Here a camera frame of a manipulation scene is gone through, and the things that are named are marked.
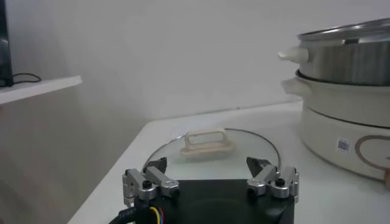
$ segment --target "glass lid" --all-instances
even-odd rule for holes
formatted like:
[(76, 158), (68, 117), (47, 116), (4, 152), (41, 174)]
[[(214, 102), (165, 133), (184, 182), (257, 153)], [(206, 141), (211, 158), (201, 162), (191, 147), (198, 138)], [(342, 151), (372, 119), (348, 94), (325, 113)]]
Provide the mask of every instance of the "glass lid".
[(145, 162), (167, 159), (165, 174), (175, 180), (251, 178), (247, 157), (266, 159), (280, 168), (273, 143), (246, 130), (215, 128), (190, 131), (157, 149)]

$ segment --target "white shelf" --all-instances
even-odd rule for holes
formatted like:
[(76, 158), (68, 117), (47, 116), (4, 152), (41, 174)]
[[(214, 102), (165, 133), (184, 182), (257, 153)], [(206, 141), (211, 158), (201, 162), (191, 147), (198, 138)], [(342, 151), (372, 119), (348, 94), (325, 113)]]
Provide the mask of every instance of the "white shelf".
[(80, 76), (43, 80), (38, 83), (20, 83), (0, 89), (0, 104), (44, 94), (82, 83)]

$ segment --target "label sticker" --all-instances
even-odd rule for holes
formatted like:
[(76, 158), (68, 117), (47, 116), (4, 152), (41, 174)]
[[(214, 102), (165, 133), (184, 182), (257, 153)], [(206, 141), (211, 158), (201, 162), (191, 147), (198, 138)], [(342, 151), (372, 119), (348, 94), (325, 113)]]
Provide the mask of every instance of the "label sticker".
[(338, 138), (337, 139), (337, 151), (341, 152), (342, 154), (348, 154), (349, 151), (349, 140), (345, 138)]

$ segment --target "white table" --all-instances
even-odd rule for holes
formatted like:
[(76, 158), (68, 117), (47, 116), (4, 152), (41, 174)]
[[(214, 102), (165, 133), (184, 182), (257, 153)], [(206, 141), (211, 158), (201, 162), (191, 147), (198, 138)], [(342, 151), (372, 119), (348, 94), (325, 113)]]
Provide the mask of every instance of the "white table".
[(313, 155), (300, 141), (301, 103), (287, 103), (147, 124), (99, 183), (69, 224), (106, 224), (126, 208), (122, 199), (122, 173), (141, 169), (148, 156), (169, 140), (189, 130), (209, 127), (242, 128), (271, 140), (282, 155), (282, 165), (300, 172), (300, 200), (295, 223), (390, 223), (390, 191), (370, 180), (332, 166)]

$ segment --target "white wall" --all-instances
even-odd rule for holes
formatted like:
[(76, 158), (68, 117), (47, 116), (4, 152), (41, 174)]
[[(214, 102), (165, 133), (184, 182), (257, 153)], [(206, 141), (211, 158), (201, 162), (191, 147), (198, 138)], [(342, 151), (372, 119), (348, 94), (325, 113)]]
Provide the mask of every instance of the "white wall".
[(8, 4), (15, 72), (83, 84), (0, 109), (6, 223), (66, 223), (147, 121), (289, 100), (297, 66), (276, 52), (296, 34), (390, 15), (387, 0)]

